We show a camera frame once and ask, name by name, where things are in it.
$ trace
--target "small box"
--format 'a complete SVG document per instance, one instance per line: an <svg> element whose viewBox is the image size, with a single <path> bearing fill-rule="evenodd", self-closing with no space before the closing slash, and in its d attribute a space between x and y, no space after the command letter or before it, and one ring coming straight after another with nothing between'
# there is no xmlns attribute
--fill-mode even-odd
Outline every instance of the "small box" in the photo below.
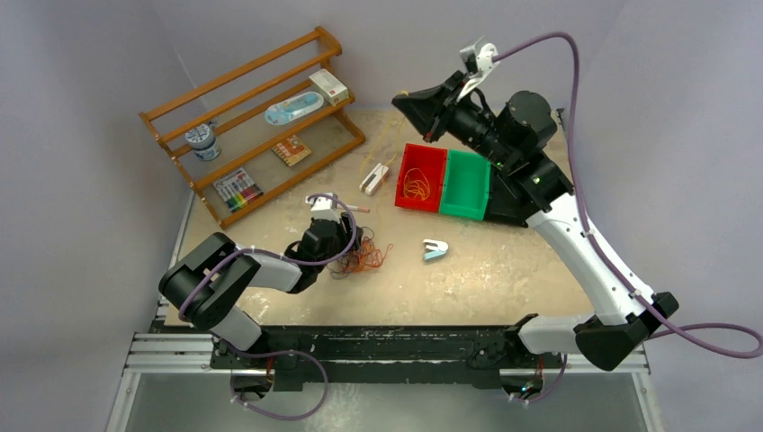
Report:
<svg viewBox="0 0 763 432"><path fill-rule="evenodd" d="M310 75L310 81L313 88L332 105L339 104L350 95L347 87L326 69L321 69Z"/></svg>
<svg viewBox="0 0 763 432"><path fill-rule="evenodd" d="M406 209L439 212L447 162L448 150L444 148L406 144L395 191L395 205ZM406 196L405 176L408 173L414 180L429 183L431 192L425 200Z"/></svg>
<svg viewBox="0 0 763 432"><path fill-rule="evenodd" d="M360 183L360 191L364 194L371 196L376 193L379 186L382 185L387 176L390 175L390 169L382 164L376 164L370 173L365 177L362 183Z"/></svg>

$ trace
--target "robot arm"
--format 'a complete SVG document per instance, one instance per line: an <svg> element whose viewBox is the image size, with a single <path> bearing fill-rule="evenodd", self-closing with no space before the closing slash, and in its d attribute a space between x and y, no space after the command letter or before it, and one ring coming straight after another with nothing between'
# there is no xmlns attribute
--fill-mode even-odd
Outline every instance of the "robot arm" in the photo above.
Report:
<svg viewBox="0 0 763 432"><path fill-rule="evenodd" d="M479 40L461 51L468 74L454 72L444 83L392 99L426 142L449 132L486 158L500 184L500 219L537 231L569 268L594 306L573 317L535 317L519 331L534 354L583 354L612 370L660 323L638 303L595 253L584 232L570 180L543 152L556 132L551 107L538 94L514 94L496 116L476 86L496 66L495 47ZM480 105L470 97L475 93ZM655 294L625 265L600 233L597 240L638 293L666 318L678 309L669 292Z"/></svg>
<svg viewBox="0 0 763 432"><path fill-rule="evenodd" d="M303 262L319 262L336 256L352 238L347 214L339 214L336 202L328 198L306 199L306 203L310 205L312 216L310 227L300 241L286 248L283 256ZM356 229L355 238L360 239L362 230ZM356 240L350 250L357 245ZM162 277L159 291L181 309L204 276L237 250L239 247L225 234L212 234ZM192 298L184 310L185 318L197 329L209 330L237 349L246 351L263 336L263 331L236 306L244 290L256 286L284 293L301 293L315 283L324 267L297 265L263 254L236 256L216 279Z"/></svg>

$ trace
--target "white box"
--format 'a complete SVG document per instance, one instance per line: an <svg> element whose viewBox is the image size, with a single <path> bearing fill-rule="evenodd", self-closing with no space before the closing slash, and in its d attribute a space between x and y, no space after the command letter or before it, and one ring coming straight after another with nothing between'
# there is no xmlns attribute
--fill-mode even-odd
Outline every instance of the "white box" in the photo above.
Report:
<svg viewBox="0 0 763 432"><path fill-rule="evenodd" d="M350 95L347 87L326 69L321 69L310 75L310 81L313 88L332 105L339 104Z"/></svg>
<svg viewBox="0 0 763 432"><path fill-rule="evenodd" d="M390 169L382 164L376 164L370 173L365 177L362 183L360 183L359 189L364 194L371 196L376 193L379 186L382 185L382 181L390 174Z"/></svg>

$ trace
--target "plastic bin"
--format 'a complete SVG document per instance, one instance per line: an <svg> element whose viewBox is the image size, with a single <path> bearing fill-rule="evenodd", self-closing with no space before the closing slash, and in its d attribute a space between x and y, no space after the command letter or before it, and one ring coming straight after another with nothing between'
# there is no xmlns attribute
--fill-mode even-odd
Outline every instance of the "plastic bin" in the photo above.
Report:
<svg viewBox="0 0 763 432"><path fill-rule="evenodd" d="M448 151L443 148L418 146L406 144L403 162L398 174L398 187L395 192L395 205L406 209L423 210L437 213L440 209L440 197L443 194L443 178L445 176L445 164L448 160ZM429 182L429 197L426 200L420 198L406 198L403 194L403 179L405 174L414 168L410 175L418 180L426 176Z"/></svg>
<svg viewBox="0 0 763 432"><path fill-rule="evenodd" d="M440 212L481 221L490 196L490 163L475 153L448 151Z"/></svg>

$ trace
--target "floor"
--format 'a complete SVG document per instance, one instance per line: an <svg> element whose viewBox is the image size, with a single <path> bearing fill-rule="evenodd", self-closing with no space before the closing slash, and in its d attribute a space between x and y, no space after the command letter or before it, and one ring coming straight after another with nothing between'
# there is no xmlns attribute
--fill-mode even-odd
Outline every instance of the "floor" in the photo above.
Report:
<svg viewBox="0 0 763 432"><path fill-rule="evenodd" d="M226 234L240 245L282 252L310 225L304 197L336 192L345 203L372 209L355 216L360 225L375 231L377 247L393 245L384 265L344 280L335 280L324 271L299 295L249 288L238 302L242 310L262 324L283 325L493 325L510 324L534 312L568 315L592 311L569 270L534 231L395 207L394 182L403 147L406 142L422 143L421 137L404 121L397 140L401 116L393 110L352 110L348 115L365 132L365 144L229 227ZM389 121L394 123L380 137ZM316 153L321 146L335 146L338 136L333 125L301 135ZM450 136L432 145L470 151ZM221 146L226 152L226 143ZM374 146L362 172L361 164ZM546 152L569 176L561 132L551 139ZM247 172L266 189L275 178L271 171L283 170L284 165L270 152L263 157L247 167ZM358 184L367 171L376 162L393 157L389 182L372 197L359 192ZM197 199L180 257L218 230ZM425 264L423 239L447 242L447 256ZM168 312L166 324L184 325L175 310Z"/></svg>

